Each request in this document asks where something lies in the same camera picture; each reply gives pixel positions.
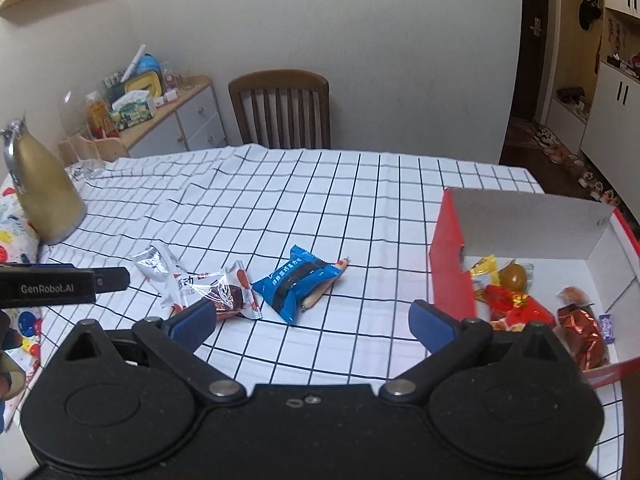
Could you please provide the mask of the small orange snack packet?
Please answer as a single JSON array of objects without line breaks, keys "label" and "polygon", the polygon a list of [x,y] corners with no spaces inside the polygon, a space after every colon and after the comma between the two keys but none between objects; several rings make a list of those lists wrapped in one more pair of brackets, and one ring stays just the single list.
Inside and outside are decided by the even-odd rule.
[{"label": "small orange snack packet", "polygon": [[592,305],[592,301],[589,296],[583,290],[575,286],[568,286],[563,288],[558,293],[558,297],[565,307],[575,306],[578,308],[584,308],[590,307]]}]

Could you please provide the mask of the balloon print bag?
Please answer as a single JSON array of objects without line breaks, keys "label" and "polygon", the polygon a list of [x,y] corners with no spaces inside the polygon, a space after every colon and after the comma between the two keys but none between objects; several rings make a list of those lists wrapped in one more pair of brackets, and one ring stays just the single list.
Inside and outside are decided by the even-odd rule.
[{"label": "balloon print bag", "polygon": [[10,177],[1,183],[1,414],[10,419],[40,367],[42,309],[32,301],[40,237]]}]

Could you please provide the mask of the silver white snack bag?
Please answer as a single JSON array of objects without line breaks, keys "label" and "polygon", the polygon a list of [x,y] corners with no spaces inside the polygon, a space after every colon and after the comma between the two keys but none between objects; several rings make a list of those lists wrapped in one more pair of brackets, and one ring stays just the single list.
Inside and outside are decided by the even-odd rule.
[{"label": "silver white snack bag", "polygon": [[131,261],[160,293],[163,309],[169,309],[171,313],[184,309],[179,281],[189,272],[165,243],[153,242],[142,252],[133,254]]}]

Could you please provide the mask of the yellow snack packet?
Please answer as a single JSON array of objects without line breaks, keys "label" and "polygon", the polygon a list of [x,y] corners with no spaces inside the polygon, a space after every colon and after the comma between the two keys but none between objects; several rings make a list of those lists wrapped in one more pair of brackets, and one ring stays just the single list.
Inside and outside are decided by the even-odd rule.
[{"label": "yellow snack packet", "polygon": [[469,270],[472,289],[476,300],[487,302],[485,289],[487,286],[499,286],[498,263],[494,255],[489,255],[477,261]]}]

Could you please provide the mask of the purple candy packet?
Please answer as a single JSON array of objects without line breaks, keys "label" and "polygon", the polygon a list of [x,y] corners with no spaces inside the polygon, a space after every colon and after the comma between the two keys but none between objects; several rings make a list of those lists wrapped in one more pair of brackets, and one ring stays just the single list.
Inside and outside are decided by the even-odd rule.
[{"label": "purple candy packet", "polygon": [[606,344],[614,344],[615,334],[614,334],[612,315],[610,315],[609,313],[600,314],[599,325],[600,325],[603,341]]}]

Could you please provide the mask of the blue cookie packet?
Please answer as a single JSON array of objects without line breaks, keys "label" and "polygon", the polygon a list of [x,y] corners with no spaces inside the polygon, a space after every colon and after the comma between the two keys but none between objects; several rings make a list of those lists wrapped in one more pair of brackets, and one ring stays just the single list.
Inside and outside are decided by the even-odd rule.
[{"label": "blue cookie packet", "polygon": [[327,263],[294,245],[288,261],[253,282],[252,287],[285,323],[293,324],[303,301],[317,287],[328,284],[340,274],[341,269],[336,263]]}]

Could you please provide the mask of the wooden chair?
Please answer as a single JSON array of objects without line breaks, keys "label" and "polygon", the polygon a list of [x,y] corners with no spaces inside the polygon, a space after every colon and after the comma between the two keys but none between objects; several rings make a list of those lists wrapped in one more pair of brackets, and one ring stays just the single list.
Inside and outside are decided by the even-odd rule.
[{"label": "wooden chair", "polygon": [[265,148],[332,148],[330,85],[308,70],[260,70],[233,79],[240,139]]}]

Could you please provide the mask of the red cardboard box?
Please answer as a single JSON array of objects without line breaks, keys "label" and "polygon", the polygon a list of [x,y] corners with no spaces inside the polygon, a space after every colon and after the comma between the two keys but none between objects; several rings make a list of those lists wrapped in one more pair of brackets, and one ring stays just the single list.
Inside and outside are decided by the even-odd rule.
[{"label": "red cardboard box", "polygon": [[430,244],[431,302],[458,321],[488,318],[469,270],[495,256],[533,268],[530,293],[549,311],[564,288],[581,289],[594,314],[612,318],[610,362],[586,376],[593,387],[639,368],[639,243],[622,214],[551,194],[448,188]]}]

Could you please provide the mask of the checkered tablecloth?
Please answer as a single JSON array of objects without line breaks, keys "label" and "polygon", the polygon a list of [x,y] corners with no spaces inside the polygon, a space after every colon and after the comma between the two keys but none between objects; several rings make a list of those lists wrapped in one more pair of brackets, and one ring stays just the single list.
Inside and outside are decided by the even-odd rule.
[{"label": "checkered tablecloth", "polygon": [[[196,354],[225,372],[258,382],[371,384],[416,364],[427,351],[409,333],[410,300],[431,300],[428,251],[442,184],[542,193],[523,169],[472,162],[329,151],[267,151],[256,145],[121,159],[78,184],[88,214],[42,260],[85,266],[126,264],[126,292],[94,306],[44,312],[42,358],[62,344],[81,314],[124,328],[142,314],[165,314],[160,293],[131,255],[161,240],[190,272],[242,260],[250,281],[285,263],[298,245],[324,260],[352,258],[329,298],[285,327],[264,304],[257,322],[218,325]],[[256,295],[262,307],[262,297]]]}]

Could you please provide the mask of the row of shoes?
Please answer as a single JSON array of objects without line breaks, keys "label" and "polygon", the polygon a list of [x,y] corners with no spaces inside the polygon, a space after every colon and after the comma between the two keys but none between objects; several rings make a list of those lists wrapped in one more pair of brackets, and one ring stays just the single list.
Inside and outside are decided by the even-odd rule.
[{"label": "row of shoes", "polygon": [[549,128],[538,128],[534,138],[542,159],[536,162],[532,174],[546,192],[620,206],[620,196]]}]

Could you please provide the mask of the tissue box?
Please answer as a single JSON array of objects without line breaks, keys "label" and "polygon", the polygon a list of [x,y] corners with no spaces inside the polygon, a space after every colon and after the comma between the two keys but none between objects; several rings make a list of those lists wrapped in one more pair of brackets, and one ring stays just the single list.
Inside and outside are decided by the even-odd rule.
[{"label": "tissue box", "polygon": [[111,118],[118,131],[124,131],[151,120],[156,113],[149,90],[132,90],[112,104]]}]

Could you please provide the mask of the red snack bag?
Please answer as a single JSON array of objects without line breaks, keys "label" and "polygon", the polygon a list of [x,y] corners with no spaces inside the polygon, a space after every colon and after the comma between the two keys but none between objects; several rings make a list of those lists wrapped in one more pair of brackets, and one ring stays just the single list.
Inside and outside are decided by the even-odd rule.
[{"label": "red snack bag", "polygon": [[500,285],[487,285],[484,298],[490,311],[490,324],[497,332],[521,332],[531,322],[555,328],[555,317],[525,292],[512,292]]}]

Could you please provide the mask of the gold thermos jug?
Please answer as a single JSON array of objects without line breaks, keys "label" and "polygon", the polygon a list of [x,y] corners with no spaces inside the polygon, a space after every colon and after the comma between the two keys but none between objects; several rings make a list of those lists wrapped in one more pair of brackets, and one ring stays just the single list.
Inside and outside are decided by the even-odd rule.
[{"label": "gold thermos jug", "polygon": [[6,169],[27,219],[44,244],[55,245],[84,220],[87,207],[60,161],[13,119],[1,130]]}]

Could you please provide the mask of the white chocolate cake packet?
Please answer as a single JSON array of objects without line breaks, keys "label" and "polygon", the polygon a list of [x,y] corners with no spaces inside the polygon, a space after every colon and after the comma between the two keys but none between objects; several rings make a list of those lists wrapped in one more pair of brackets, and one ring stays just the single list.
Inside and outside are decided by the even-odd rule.
[{"label": "white chocolate cake packet", "polygon": [[169,277],[166,292],[174,313],[204,302],[214,308],[218,321],[235,315],[252,321],[262,318],[262,308],[241,260],[215,272],[174,273]]}]

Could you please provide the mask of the brown foil snack bag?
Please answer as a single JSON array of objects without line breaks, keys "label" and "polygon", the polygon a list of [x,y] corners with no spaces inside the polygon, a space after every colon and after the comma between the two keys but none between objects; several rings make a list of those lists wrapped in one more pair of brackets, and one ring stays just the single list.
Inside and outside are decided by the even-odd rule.
[{"label": "brown foil snack bag", "polygon": [[589,306],[569,304],[559,308],[558,321],[568,350],[583,372],[608,365],[608,348],[597,318]]}]

